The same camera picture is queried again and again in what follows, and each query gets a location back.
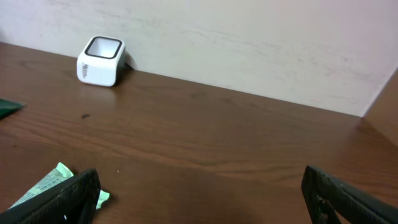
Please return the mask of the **green 3M gloves pack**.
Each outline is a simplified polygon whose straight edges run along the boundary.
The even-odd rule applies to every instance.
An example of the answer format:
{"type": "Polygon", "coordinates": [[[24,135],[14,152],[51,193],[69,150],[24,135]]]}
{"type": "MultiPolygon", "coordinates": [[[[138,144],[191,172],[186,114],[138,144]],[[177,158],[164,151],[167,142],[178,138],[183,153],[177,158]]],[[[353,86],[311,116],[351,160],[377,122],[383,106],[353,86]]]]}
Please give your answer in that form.
{"type": "Polygon", "coordinates": [[[0,119],[4,119],[7,116],[23,109],[24,107],[25,103],[0,99],[0,119]]]}

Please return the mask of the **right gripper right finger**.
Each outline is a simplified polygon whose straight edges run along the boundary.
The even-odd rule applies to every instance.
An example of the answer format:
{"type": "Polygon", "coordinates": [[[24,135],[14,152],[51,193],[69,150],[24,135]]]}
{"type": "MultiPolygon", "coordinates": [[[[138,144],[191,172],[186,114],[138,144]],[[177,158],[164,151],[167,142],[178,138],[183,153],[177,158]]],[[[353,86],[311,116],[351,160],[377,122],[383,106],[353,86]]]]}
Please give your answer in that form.
{"type": "Polygon", "coordinates": [[[306,166],[301,189],[312,223],[397,224],[397,208],[388,205],[325,171],[306,166]]]}

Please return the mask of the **light green snack packet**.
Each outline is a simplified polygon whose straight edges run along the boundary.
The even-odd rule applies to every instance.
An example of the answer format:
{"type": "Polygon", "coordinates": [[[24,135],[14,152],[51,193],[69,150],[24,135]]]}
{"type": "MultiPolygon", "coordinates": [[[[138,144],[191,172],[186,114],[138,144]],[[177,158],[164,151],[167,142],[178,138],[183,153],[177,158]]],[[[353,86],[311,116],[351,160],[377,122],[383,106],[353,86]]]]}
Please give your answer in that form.
{"type": "Polygon", "coordinates": [[[50,171],[43,179],[36,183],[30,190],[28,190],[18,201],[16,201],[11,207],[13,208],[31,198],[45,192],[46,190],[56,186],[57,184],[71,178],[74,173],[64,164],[59,162],[52,171],[50,171]]]}

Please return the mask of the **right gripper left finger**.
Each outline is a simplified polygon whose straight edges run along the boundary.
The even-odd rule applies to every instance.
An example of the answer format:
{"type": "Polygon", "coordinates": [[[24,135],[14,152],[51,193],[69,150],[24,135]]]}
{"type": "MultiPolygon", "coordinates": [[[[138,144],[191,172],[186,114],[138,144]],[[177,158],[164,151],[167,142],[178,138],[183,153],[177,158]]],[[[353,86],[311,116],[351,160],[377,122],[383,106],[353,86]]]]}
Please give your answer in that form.
{"type": "Polygon", "coordinates": [[[100,187],[97,171],[87,169],[2,212],[1,223],[91,223],[100,187]]]}

